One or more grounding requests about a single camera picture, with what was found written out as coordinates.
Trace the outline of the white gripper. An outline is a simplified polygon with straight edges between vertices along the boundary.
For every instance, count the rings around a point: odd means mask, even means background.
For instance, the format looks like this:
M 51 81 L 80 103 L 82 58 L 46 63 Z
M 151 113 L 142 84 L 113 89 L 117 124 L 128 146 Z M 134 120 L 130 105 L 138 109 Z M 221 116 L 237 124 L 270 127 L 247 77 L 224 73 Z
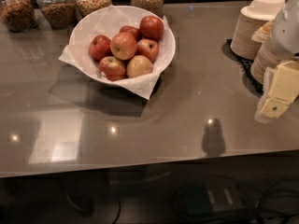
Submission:
M 276 15 L 255 31 L 251 39 L 263 43 L 271 36 L 270 49 L 281 59 L 299 58 L 299 0 L 288 0 Z M 279 119 L 299 96 L 299 62 L 283 61 L 267 67 L 263 77 L 263 96 L 254 118 L 261 123 Z

